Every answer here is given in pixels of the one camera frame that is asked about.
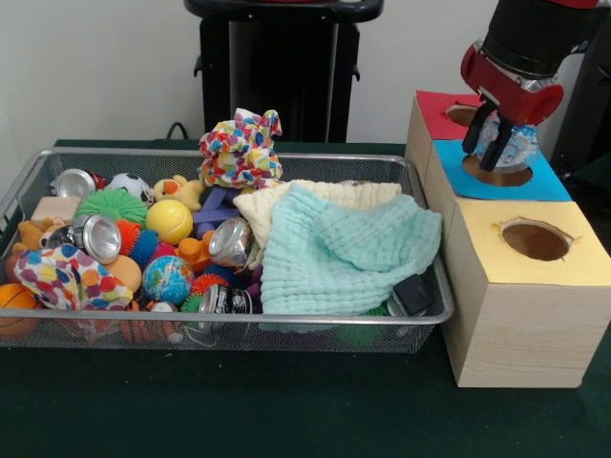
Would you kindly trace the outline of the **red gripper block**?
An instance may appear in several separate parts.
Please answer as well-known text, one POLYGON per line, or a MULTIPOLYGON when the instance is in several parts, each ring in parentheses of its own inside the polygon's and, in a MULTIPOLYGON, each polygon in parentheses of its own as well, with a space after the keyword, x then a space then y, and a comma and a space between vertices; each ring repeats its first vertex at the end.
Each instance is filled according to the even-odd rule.
POLYGON ((462 141, 462 150, 465 154, 474 152, 483 124, 496 106, 502 115, 497 135, 479 163, 481 170, 492 171, 512 136, 513 124, 538 125, 543 122, 559 106, 564 90, 555 76, 528 79, 499 67, 482 51, 482 45, 483 41, 477 40, 467 49, 460 73, 472 90, 492 102, 484 102, 475 111, 462 141))

